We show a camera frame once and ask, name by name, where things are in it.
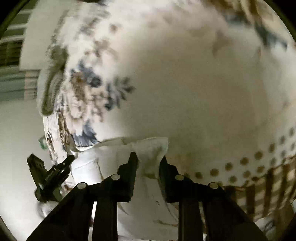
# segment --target crumpled white fabric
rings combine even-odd
[[[177,240],[178,211],[165,203],[158,184],[159,163],[168,150],[166,137],[154,137],[124,145],[121,139],[102,143],[79,153],[72,163],[75,183],[101,182],[117,173],[136,152],[139,167],[133,197],[118,205],[118,235],[130,239]]]

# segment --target brown polka dot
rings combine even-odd
[[[204,35],[206,33],[206,31],[208,30],[208,28],[190,28],[188,29],[189,34],[192,37],[200,37],[202,35]]]
[[[254,157],[256,160],[261,160],[261,158],[263,157],[263,153],[261,151],[258,151],[255,153]]]
[[[285,108],[285,107],[287,107],[288,105],[289,105],[289,101],[285,100],[285,101],[284,101],[284,104],[283,104],[283,107]]]
[[[249,159],[247,157],[244,157],[240,160],[240,163],[245,166],[249,163]]]
[[[252,177],[252,181],[256,182],[256,181],[258,181],[258,180],[259,180],[258,177]]]
[[[170,15],[163,16],[163,19],[167,24],[172,24],[172,22],[173,22],[173,18]]]
[[[276,159],[275,158],[272,158],[270,160],[270,165],[273,167],[275,164],[276,164]]]
[[[291,144],[291,150],[294,150],[295,149],[295,142],[293,142],[292,144]]]
[[[233,168],[233,164],[231,162],[225,165],[225,170],[230,171]]]
[[[216,176],[218,176],[218,175],[219,175],[219,170],[216,169],[216,168],[212,169],[212,170],[210,171],[210,175],[211,175],[212,177],[216,177]]]
[[[250,171],[246,171],[244,172],[244,174],[242,175],[244,178],[248,178],[251,175]]]
[[[109,29],[110,29],[110,32],[116,33],[116,31],[118,30],[118,27],[115,24],[110,24]]]
[[[201,172],[197,172],[197,173],[195,173],[195,177],[196,177],[197,179],[202,179],[202,174],[201,174]]]
[[[262,173],[264,171],[265,167],[264,166],[260,166],[257,168],[257,172],[258,173]]]
[[[149,21],[147,23],[147,26],[148,26],[148,28],[155,28],[155,27],[157,27],[157,23],[154,21]]]
[[[291,127],[289,130],[289,135],[292,137],[294,135],[294,133],[295,133],[294,128]]]
[[[279,143],[280,143],[281,145],[283,145],[283,144],[285,143],[285,141],[286,141],[286,138],[285,138],[284,136],[282,136],[282,137],[279,139]]]
[[[235,183],[237,181],[237,177],[236,176],[231,176],[230,178],[229,178],[229,182],[230,183]]]
[[[274,143],[273,144],[270,144],[269,147],[268,147],[268,151],[270,153],[273,153],[274,152],[274,149],[275,149],[275,144]]]
[[[287,158],[284,158],[284,159],[281,161],[282,164],[286,164],[286,162],[287,162]]]
[[[286,150],[283,150],[281,152],[281,158],[285,158],[286,157],[286,154],[287,154]]]

